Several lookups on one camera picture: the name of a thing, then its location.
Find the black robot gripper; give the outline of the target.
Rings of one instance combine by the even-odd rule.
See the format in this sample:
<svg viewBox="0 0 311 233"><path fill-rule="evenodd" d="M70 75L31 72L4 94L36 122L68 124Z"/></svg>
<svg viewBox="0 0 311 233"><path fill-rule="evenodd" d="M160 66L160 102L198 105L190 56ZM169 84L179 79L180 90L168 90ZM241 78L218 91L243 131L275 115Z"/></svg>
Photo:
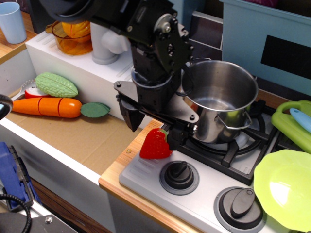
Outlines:
<svg viewBox="0 0 311 233"><path fill-rule="evenodd" d="M182 70L161 83L152 83L133 68L131 81L116 81L114 89L121 115L126 125L135 132L145 116L171 125L167 143L170 150L193 137L199 116L184 101L186 91L178 92L182 84Z"/></svg>

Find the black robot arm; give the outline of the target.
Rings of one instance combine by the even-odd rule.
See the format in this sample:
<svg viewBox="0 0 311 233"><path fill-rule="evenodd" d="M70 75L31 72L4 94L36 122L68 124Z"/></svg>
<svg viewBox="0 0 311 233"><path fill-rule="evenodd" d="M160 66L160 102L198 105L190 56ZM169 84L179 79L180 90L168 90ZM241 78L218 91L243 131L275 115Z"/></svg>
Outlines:
<svg viewBox="0 0 311 233"><path fill-rule="evenodd" d="M193 59L188 32L167 0L43 0L62 22L88 20L125 36L131 46L132 79L114 83L121 114L135 131L145 116L169 126L168 144L177 150L195 132L199 116L184 102L193 90L187 63Z"/></svg>

